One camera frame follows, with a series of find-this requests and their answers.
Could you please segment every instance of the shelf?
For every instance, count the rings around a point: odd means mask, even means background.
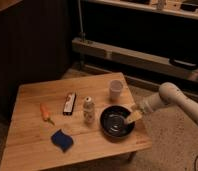
[[[0,0],[0,12],[19,3],[22,0]]]
[[[134,2],[122,1],[122,0],[83,0],[83,1],[198,20],[198,9],[194,12],[189,12],[180,9],[182,0],[166,0],[166,3],[164,4],[162,9],[158,9],[157,7],[158,0],[150,0],[148,4],[140,4],[140,3],[134,3]]]
[[[120,48],[91,40],[83,42],[80,38],[73,39],[72,45],[73,50],[80,54],[95,56],[101,59],[115,61],[121,64],[198,83],[198,69],[187,70],[171,65],[169,59],[161,56]]]

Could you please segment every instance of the orange carrot toy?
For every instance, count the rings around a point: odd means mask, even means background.
[[[49,122],[49,123],[55,125],[55,123],[50,118],[50,113],[47,110],[46,106],[40,103],[40,110],[41,110],[41,114],[42,114],[42,119],[46,122]]]

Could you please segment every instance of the white cup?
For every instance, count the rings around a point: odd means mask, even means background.
[[[118,100],[123,89],[123,83],[120,80],[112,80],[109,85],[110,100]]]

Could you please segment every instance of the floor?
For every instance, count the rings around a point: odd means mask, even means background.
[[[76,69],[69,69],[63,79],[89,75]],[[135,101],[153,92],[129,85]],[[138,151],[132,162],[127,163],[127,154],[88,161],[54,171],[192,171],[198,154],[198,127],[177,106],[160,109],[143,117],[153,145],[147,150]],[[0,161],[8,127],[0,124]]]

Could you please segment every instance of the sponge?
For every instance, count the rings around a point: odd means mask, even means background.
[[[61,129],[51,136],[51,140],[64,152],[73,145],[73,139],[69,135],[64,134]]]

